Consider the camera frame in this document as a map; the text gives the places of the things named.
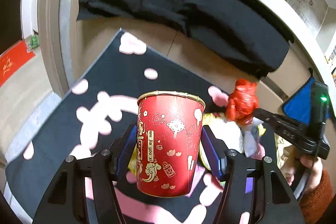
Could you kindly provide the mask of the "person's right hand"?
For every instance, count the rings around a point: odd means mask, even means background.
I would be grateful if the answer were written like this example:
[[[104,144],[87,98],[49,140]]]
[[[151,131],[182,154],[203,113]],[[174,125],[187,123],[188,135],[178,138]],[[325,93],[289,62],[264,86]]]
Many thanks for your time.
[[[314,191],[317,186],[319,186],[322,178],[323,165],[321,159],[319,157],[307,155],[299,151],[293,145],[284,148],[284,156],[287,157],[287,160],[282,167],[282,174],[289,186],[294,182],[300,163],[309,170],[309,176],[305,183],[303,194],[308,194]]]

